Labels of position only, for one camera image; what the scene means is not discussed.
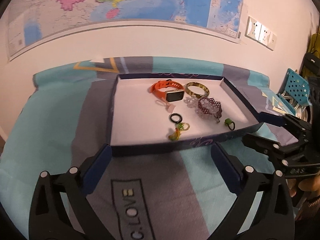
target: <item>wall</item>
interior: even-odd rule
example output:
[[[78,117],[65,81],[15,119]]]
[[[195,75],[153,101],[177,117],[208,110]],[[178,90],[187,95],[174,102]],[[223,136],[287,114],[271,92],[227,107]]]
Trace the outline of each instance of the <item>wall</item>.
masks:
[[[130,26],[77,33],[42,44],[9,63],[0,19],[0,135],[6,139],[28,97],[32,75],[94,57],[166,56],[209,60],[261,72],[278,91],[287,68],[299,69],[319,13],[311,0],[244,0],[248,14],[277,36],[275,51],[244,37],[241,44],[163,27]]]

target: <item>orange smartwatch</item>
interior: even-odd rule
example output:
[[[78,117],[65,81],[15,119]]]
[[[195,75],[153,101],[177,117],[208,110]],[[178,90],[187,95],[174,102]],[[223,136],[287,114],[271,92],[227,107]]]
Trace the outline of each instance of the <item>orange smartwatch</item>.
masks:
[[[172,87],[175,90],[160,91],[161,88]],[[150,87],[150,93],[153,93],[157,98],[166,102],[180,101],[184,96],[184,88],[181,84],[172,81],[171,79],[165,81],[158,81]]]

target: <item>electrical outlet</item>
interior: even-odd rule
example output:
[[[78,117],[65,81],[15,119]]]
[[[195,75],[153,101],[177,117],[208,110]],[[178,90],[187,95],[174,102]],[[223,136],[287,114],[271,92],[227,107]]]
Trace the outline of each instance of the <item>electrical outlet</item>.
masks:
[[[277,36],[274,33],[270,33],[268,48],[271,50],[275,50],[276,43],[277,43]]]
[[[260,36],[259,36],[259,39],[258,41],[267,46],[268,45],[268,42],[269,42],[269,37],[270,37],[270,33],[271,31],[265,27],[264,25],[261,26],[261,31],[260,31]]]
[[[252,17],[248,18],[247,31],[245,35],[257,41],[259,39],[262,24]]]

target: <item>silver screw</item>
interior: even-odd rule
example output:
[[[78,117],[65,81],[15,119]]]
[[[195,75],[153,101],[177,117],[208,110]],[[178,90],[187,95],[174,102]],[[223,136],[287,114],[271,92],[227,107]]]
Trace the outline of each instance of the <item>silver screw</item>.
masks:
[[[289,163],[288,163],[286,160],[282,160],[282,164],[283,164],[284,166],[288,166],[288,165],[289,165]]]
[[[277,175],[278,177],[281,177],[281,176],[283,175],[283,173],[282,173],[282,171],[277,170],[277,171],[276,171],[276,175]]]
[[[40,176],[42,178],[45,178],[47,175],[48,175],[48,173],[46,171],[43,171],[43,172],[40,173]]]
[[[246,166],[245,170],[249,173],[253,173],[254,169],[251,166]]]
[[[70,172],[71,174],[75,174],[75,173],[78,172],[78,168],[77,168],[77,167],[72,167],[72,168],[69,170],[69,172]]]

